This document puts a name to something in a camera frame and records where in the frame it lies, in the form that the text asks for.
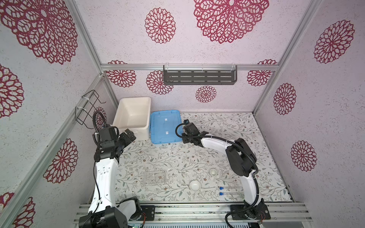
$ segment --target floral tablecloth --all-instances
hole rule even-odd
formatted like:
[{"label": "floral tablecloth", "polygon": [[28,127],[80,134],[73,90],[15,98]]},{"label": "floral tablecloth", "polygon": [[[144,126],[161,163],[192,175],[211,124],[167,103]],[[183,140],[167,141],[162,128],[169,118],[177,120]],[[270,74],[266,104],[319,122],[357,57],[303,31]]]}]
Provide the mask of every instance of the floral tablecloth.
[{"label": "floral tablecloth", "polygon": [[[243,138],[257,157],[257,181],[265,201],[292,201],[281,175],[252,114],[181,113],[200,131],[229,140]],[[219,190],[219,186],[241,186],[231,170],[227,156],[215,150],[187,143],[155,145],[151,140],[136,141],[124,150],[116,174],[118,200],[137,196],[141,201],[242,201],[240,188]],[[218,170],[213,178],[209,171]],[[150,182],[151,177],[157,181]],[[189,183],[198,180],[203,188],[215,191],[193,192]],[[219,192],[235,192],[220,196]]]}]

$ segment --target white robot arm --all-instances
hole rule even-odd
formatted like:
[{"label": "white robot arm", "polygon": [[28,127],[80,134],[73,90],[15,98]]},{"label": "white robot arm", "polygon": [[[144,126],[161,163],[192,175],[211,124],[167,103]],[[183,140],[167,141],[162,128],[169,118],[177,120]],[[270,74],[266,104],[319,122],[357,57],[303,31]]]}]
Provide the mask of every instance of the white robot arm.
[{"label": "white robot arm", "polygon": [[[103,128],[97,129],[96,115],[103,120]],[[119,157],[123,149],[132,143],[136,137],[130,130],[119,134],[116,127],[106,124],[104,116],[96,111],[93,115],[95,134],[93,135],[97,149],[94,155],[96,164],[95,190],[88,215],[79,220],[79,228],[125,228],[128,220],[139,219],[143,212],[136,197],[128,198],[118,205],[115,202],[114,186],[115,173],[119,164]],[[184,125],[185,133],[179,135],[177,129]],[[244,205],[232,205],[231,212],[226,214],[227,220],[232,214],[242,219],[258,219],[262,214],[270,219],[268,209],[258,191],[255,174],[258,172],[256,157],[243,139],[234,142],[213,136],[207,132],[199,132],[193,123],[185,120],[176,127],[175,133],[182,138],[183,143],[193,143],[196,146],[214,149],[225,153],[232,170],[240,176],[245,193]]]},{"label": "white robot arm", "polygon": [[[181,125],[184,125],[185,133],[179,135],[177,130]],[[179,124],[175,133],[182,138],[183,143],[193,143],[196,146],[211,148],[226,154],[232,170],[240,176],[245,201],[242,206],[231,205],[231,212],[226,214],[226,223],[229,227],[232,228],[227,218],[233,214],[237,214],[236,217],[242,219],[260,219],[263,216],[270,219],[267,206],[259,193],[255,176],[258,173],[256,156],[243,139],[239,138],[232,142],[205,131],[199,132],[193,123],[189,123],[189,120]]]},{"label": "white robot arm", "polygon": [[[232,146],[231,144],[227,143],[226,141],[222,141],[220,139],[214,139],[214,138],[202,138],[200,141],[201,141],[201,144],[203,147],[214,149],[223,154],[226,154],[226,149],[229,146]],[[256,198],[256,187],[255,187],[255,182],[254,182],[254,177],[253,177],[254,172],[255,172],[255,170],[252,170],[248,174],[248,177],[246,177],[244,175],[240,176],[242,187],[243,187],[243,192],[245,193],[245,201],[249,205],[251,205],[255,201],[255,198]],[[259,198],[258,198],[255,206],[260,203],[261,198],[262,198],[261,195],[259,195]]]},{"label": "white robot arm", "polygon": [[[103,128],[96,127],[96,115],[103,120]],[[94,154],[96,165],[95,190],[88,215],[79,220],[79,228],[125,228],[128,220],[137,220],[142,215],[141,205],[136,197],[128,198],[118,205],[115,202],[115,173],[119,157],[123,149],[132,143],[136,137],[130,130],[119,134],[116,127],[106,124],[104,116],[99,111],[93,115],[97,145]]]}]

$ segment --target test tube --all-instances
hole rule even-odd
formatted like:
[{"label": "test tube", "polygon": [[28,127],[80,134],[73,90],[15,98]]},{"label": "test tube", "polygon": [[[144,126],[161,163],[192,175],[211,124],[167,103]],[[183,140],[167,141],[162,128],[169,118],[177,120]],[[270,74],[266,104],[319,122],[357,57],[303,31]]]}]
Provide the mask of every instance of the test tube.
[{"label": "test tube", "polygon": [[223,190],[223,189],[241,189],[243,191],[243,187],[242,186],[224,186],[224,187],[219,187],[219,190]]},{"label": "test tube", "polygon": [[220,192],[219,195],[220,196],[224,196],[224,195],[240,195],[243,194],[244,192]]}]

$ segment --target blue plastic lid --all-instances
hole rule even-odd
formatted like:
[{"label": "blue plastic lid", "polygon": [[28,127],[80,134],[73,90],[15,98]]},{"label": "blue plastic lid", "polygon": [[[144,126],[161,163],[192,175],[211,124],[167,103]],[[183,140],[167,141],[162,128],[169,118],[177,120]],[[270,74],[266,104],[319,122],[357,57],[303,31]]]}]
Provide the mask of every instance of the blue plastic lid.
[{"label": "blue plastic lid", "polygon": [[[175,134],[176,126],[181,124],[178,110],[153,112],[151,114],[151,141],[154,144],[181,142],[182,139]],[[177,129],[183,133],[183,127]]]}]

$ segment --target red flower pattern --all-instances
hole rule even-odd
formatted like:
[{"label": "red flower pattern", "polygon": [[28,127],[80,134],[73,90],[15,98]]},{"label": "red flower pattern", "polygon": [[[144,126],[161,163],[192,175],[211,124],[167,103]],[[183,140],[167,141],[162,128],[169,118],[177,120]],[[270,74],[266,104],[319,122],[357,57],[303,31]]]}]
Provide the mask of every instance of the red flower pattern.
[{"label": "red flower pattern", "polygon": [[241,39],[261,21],[269,0],[194,0],[197,26],[211,41]]},{"label": "red flower pattern", "polygon": [[[277,64],[277,62],[272,59],[265,59],[264,61],[260,61],[258,64]],[[250,70],[247,75],[247,81],[250,85],[254,86],[264,85],[268,82],[271,74],[272,71],[270,70]]]},{"label": "red flower pattern", "polygon": [[14,192],[7,192],[0,196],[0,213],[3,211],[4,207],[8,204],[13,195]]},{"label": "red flower pattern", "polygon": [[[105,122],[107,121],[107,114],[105,113],[105,110],[102,107],[97,107],[96,111],[99,111],[103,114],[104,118],[105,118]],[[103,120],[101,118],[100,115],[96,115],[96,127],[98,129],[101,129],[103,127]]]},{"label": "red flower pattern", "polygon": [[294,108],[296,99],[295,89],[289,83],[284,83],[274,95],[274,108],[280,115],[288,114]]},{"label": "red flower pattern", "polygon": [[36,57],[63,64],[76,54],[75,24],[62,0],[0,0],[0,17]]},{"label": "red flower pattern", "polygon": [[314,47],[317,62],[329,63],[345,53],[354,39],[354,25],[348,20],[338,21],[326,28]]},{"label": "red flower pattern", "polygon": [[306,141],[294,143],[291,155],[295,166],[302,171],[311,171],[317,164],[317,154],[312,145]]},{"label": "red flower pattern", "polygon": [[196,99],[202,103],[212,101],[216,95],[217,91],[215,90],[215,88],[209,85],[200,87],[195,93]]},{"label": "red flower pattern", "polygon": [[35,215],[34,206],[33,197],[29,197],[27,204],[23,206],[19,215],[14,220],[13,228],[29,228],[33,224]]},{"label": "red flower pattern", "polygon": [[155,94],[167,94],[174,86],[165,85],[164,83],[164,73],[160,70],[152,71],[146,78],[146,84],[149,90]]},{"label": "red flower pattern", "polygon": [[148,36],[156,43],[169,42],[175,35],[174,17],[165,9],[154,8],[145,19]]},{"label": "red flower pattern", "polygon": [[0,64],[0,118],[18,111],[24,100],[23,94],[18,77]]},{"label": "red flower pattern", "polygon": [[[123,61],[113,60],[109,64],[126,64]],[[110,81],[120,87],[130,87],[136,82],[134,70],[108,70],[106,74]]]},{"label": "red flower pattern", "polygon": [[75,143],[71,139],[66,139],[63,147],[58,151],[43,174],[43,177],[52,183],[65,181],[75,170],[78,160],[78,151]]}]

